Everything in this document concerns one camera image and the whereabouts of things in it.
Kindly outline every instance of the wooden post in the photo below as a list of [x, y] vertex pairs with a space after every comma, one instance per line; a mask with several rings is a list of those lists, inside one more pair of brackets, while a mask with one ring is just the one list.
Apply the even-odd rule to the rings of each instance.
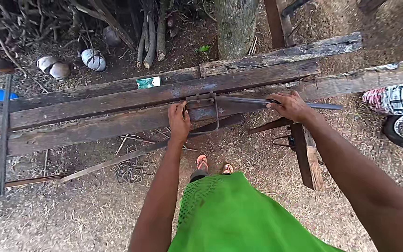
[[288, 5], [287, 0], [264, 0], [264, 4], [267, 11], [273, 49], [293, 46], [295, 43], [290, 37], [292, 33], [290, 17], [281, 16], [281, 13]]
[[309, 131], [300, 123], [290, 126], [295, 139], [295, 151], [303, 184], [315, 191], [324, 191], [320, 164], [316, 157], [316, 144]]

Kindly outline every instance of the green mesh fabric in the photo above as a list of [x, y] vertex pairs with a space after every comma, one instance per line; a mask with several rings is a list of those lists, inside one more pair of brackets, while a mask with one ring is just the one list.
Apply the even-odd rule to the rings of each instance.
[[280, 204], [254, 189], [243, 173], [233, 173], [187, 185], [168, 251], [341, 250], [310, 234]]
[[224, 175], [204, 177], [186, 186], [180, 201], [180, 214], [178, 214], [177, 229], [182, 225], [190, 225], [193, 211], [204, 202], [206, 196], [222, 183], [223, 176]]

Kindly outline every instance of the tree trunk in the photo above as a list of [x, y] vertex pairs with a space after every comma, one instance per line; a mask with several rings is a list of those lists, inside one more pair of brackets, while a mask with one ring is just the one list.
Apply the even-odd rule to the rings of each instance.
[[253, 43], [259, 0], [215, 0], [220, 60], [247, 55]]

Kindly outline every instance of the metal bracket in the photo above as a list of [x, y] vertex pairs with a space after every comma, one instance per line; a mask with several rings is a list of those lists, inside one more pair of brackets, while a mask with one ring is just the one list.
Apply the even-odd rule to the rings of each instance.
[[213, 106], [215, 109], [215, 119], [217, 122], [217, 127], [214, 130], [192, 132], [189, 133], [189, 135], [203, 135], [219, 129], [219, 108], [217, 106], [216, 94], [214, 92], [210, 91], [209, 94], [196, 94], [194, 96], [188, 96], [186, 97], [186, 102], [186, 109], [198, 109]]
[[[283, 139], [283, 138], [287, 138], [289, 145], [275, 143], [276, 140]], [[277, 137], [277, 138], [273, 139], [273, 141], [271, 143], [274, 145], [277, 145], [277, 146], [289, 147], [290, 149], [292, 149], [292, 151], [295, 151], [295, 139], [293, 138], [292, 135], [285, 135], [285, 136]]]

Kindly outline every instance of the orange flip-flop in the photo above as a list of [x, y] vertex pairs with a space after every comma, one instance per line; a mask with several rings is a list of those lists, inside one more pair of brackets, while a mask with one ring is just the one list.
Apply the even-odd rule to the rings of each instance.
[[233, 172], [234, 172], [234, 170], [232, 169], [231, 164], [225, 164], [223, 166], [223, 172], [222, 172], [223, 175], [232, 174]]
[[201, 169], [202, 164], [206, 165], [206, 169], [208, 169], [208, 159], [204, 154], [199, 155], [197, 158], [197, 169]]

